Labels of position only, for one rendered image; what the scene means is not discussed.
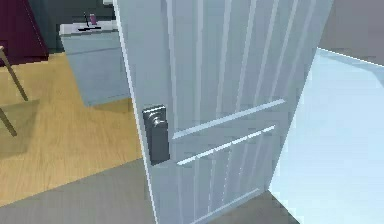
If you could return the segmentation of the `pale blue kitchen counter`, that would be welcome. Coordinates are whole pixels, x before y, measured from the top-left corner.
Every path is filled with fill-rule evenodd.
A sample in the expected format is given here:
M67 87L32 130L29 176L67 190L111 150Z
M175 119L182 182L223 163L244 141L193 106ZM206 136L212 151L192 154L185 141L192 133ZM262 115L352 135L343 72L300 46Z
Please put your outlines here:
M59 36L85 106L130 97L115 20L61 24Z

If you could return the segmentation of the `white panelled room door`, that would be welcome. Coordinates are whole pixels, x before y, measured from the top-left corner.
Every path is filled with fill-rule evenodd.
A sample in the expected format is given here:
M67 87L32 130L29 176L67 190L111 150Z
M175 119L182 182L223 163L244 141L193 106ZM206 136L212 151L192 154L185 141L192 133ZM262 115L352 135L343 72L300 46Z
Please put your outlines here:
M264 193L334 0L113 0L155 224ZM142 111L166 107L151 165Z

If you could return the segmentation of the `dark maroon cupboard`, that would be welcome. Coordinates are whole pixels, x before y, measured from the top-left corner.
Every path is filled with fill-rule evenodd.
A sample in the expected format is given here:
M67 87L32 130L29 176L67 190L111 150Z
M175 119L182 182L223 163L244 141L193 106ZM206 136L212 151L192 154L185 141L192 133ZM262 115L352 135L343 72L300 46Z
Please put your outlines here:
M47 46L28 0L0 0L0 46L11 65L48 59Z

